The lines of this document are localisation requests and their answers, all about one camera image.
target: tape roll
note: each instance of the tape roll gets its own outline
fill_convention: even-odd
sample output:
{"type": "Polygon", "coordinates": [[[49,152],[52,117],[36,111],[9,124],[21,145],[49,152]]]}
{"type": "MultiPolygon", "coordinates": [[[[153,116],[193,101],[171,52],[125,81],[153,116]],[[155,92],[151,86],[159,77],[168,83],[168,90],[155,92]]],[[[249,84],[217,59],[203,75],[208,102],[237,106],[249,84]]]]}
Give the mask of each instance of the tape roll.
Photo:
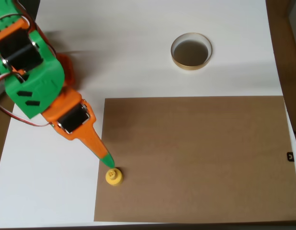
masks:
{"type": "Polygon", "coordinates": [[[171,45],[172,60],[185,70],[204,67],[210,61],[212,52],[210,40],[199,33],[183,34],[171,45]]]}

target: black sticker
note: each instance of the black sticker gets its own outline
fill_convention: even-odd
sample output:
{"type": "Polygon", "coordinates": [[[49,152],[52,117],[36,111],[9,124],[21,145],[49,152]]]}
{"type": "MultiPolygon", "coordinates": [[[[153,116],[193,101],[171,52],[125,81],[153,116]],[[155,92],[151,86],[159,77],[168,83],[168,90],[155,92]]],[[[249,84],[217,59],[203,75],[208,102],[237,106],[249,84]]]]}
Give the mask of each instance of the black sticker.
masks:
{"type": "Polygon", "coordinates": [[[288,161],[292,161],[292,162],[294,162],[294,155],[293,155],[293,152],[288,152],[286,155],[287,155],[287,160],[288,160],[288,161]]]}

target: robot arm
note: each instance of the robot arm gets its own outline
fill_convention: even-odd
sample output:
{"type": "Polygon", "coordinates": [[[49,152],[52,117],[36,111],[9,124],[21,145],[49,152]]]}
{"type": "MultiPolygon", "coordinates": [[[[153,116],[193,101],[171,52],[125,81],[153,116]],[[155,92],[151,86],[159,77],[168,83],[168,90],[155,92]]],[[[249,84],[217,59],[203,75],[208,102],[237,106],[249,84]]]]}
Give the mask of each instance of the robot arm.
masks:
{"type": "Polygon", "coordinates": [[[0,81],[30,119],[37,114],[55,131],[80,139],[103,163],[114,161],[95,130],[88,102],[72,89],[71,60],[57,54],[34,19],[16,0],[0,0],[0,81]]]}

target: white table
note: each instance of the white table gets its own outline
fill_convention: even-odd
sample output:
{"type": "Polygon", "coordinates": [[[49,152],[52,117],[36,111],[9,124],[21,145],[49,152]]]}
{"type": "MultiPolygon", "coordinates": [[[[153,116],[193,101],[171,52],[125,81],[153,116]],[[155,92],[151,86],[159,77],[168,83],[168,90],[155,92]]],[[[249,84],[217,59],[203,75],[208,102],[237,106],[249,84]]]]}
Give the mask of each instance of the white table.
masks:
{"type": "MultiPolygon", "coordinates": [[[[43,0],[37,22],[58,51],[72,55],[99,135],[105,98],[282,95],[265,0],[43,0]],[[170,55],[187,32],[213,45],[209,64],[193,72],[170,55]]],[[[11,120],[0,227],[108,224],[93,222],[98,164],[80,141],[11,120]]]]}

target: green robot part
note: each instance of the green robot part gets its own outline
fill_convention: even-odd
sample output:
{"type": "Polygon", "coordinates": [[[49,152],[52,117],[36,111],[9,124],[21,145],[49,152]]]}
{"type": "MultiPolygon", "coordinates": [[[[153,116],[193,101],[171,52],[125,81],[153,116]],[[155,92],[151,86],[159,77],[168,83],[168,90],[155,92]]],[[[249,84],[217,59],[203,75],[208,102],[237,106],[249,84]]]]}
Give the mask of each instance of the green robot part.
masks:
{"type": "MultiPolygon", "coordinates": [[[[18,12],[12,0],[0,0],[0,18],[14,13],[21,12],[18,12]]],[[[2,20],[0,19],[0,31],[12,25],[20,17],[21,15],[15,15],[4,17],[2,20]]],[[[37,30],[32,31],[28,35],[27,31],[20,29],[12,33],[11,36],[12,38],[17,38],[15,34],[19,33],[23,36],[24,32],[25,36],[28,36],[26,41],[30,42],[30,52],[36,52],[39,62],[35,63],[34,68],[28,68],[26,74],[21,78],[16,75],[7,77],[5,80],[5,91],[28,118],[32,118],[42,113],[56,99],[63,87],[65,74],[60,62],[52,54],[48,44],[42,39],[37,30]]],[[[2,40],[11,40],[11,36],[9,35],[2,40]]],[[[11,40],[11,42],[16,44],[19,43],[19,40],[11,40]]],[[[9,47],[9,42],[5,42],[4,45],[1,45],[1,43],[0,41],[1,50],[9,47]]],[[[17,57],[19,65],[24,66],[21,55],[23,55],[24,58],[32,57],[32,55],[26,55],[24,52],[24,54],[21,53],[17,57]]],[[[0,74],[9,73],[11,71],[9,62],[2,58],[2,56],[2,52],[0,52],[0,74]]]]}

